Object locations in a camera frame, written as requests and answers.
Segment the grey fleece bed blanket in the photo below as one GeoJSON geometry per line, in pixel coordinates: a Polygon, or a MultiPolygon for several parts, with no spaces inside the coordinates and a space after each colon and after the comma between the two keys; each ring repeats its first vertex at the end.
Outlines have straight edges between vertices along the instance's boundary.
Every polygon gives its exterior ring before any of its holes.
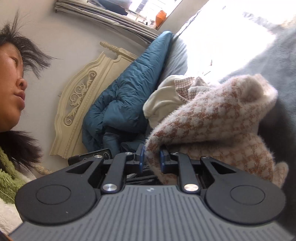
{"type": "Polygon", "coordinates": [[[289,166],[283,190],[287,204],[280,224],[295,233],[295,27],[247,27],[227,37],[224,61],[228,73],[261,74],[278,91],[275,107],[259,125],[259,134],[276,163],[289,166]]]}

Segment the cream carved wooden headboard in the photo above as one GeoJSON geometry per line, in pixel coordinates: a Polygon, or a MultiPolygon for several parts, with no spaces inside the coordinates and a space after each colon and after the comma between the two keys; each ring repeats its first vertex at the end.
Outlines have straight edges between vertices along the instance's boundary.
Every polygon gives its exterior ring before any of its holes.
{"type": "Polygon", "coordinates": [[[50,155],[64,159],[87,152],[82,143],[83,119],[97,97],[135,61],[138,56],[107,42],[102,47],[116,54],[112,59],[104,52],[78,72],[64,88],[55,117],[56,136],[50,155]]]}

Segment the person with dark hair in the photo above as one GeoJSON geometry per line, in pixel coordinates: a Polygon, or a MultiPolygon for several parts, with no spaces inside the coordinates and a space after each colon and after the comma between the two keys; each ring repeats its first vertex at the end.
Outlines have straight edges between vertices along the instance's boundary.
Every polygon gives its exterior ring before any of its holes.
{"type": "Polygon", "coordinates": [[[18,190],[40,175],[51,173],[41,164],[42,150],[27,132],[15,131],[25,108],[28,87],[24,72],[39,77],[50,66],[52,57],[44,54],[34,42],[19,33],[18,15],[1,28],[1,239],[22,224],[15,206],[18,190]]]}

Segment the cream fleece garment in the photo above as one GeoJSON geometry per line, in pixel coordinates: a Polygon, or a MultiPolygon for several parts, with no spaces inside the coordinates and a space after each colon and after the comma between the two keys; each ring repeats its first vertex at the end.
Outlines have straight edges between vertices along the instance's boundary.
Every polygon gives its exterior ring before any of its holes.
{"type": "Polygon", "coordinates": [[[175,88],[175,80],[183,78],[183,75],[167,77],[144,103],[142,110],[151,128],[155,128],[172,111],[184,104],[175,88]]]}

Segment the pink houndstooth fuzzy sweater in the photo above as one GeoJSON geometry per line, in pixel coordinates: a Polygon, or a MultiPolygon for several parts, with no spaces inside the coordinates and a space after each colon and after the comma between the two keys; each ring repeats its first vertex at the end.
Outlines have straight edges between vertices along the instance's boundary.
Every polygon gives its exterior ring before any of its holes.
{"type": "Polygon", "coordinates": [[[184,102],[155,128],[145,142],[147,162],[165,185],[175,185],[175,174],[161,172],[159,154],[171,152],[192,159],[213,157],[282,187],[289,167],[276,163],[258,135],[260,121],[273,109],[278,91],[261,75],[230,78],[210,87],[200,77],[175,80],[176,94],[184,102]]]}

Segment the teal quilted duvet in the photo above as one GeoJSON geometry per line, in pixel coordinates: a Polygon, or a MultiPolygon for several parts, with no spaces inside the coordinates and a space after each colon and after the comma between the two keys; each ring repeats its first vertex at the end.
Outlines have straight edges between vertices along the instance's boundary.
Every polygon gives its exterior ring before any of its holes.
{"type": "Polygon", "coordinates": [[[88,152],[109,149],[112,156],[135,152],[144,143],[143,105],[155,91],[173,33],[165,31],[95,100],[82,124],[88,152]]]}

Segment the orange object on windowsill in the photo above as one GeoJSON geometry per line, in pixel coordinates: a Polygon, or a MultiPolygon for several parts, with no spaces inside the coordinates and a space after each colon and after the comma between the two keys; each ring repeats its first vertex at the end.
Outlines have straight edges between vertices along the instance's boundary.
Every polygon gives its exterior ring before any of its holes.
{"type": "Polygon", "coordinates": [[[160,10],[156,15],[156,27],[158,28],[166,19],[167,13],[163,10],[160,10]]]}

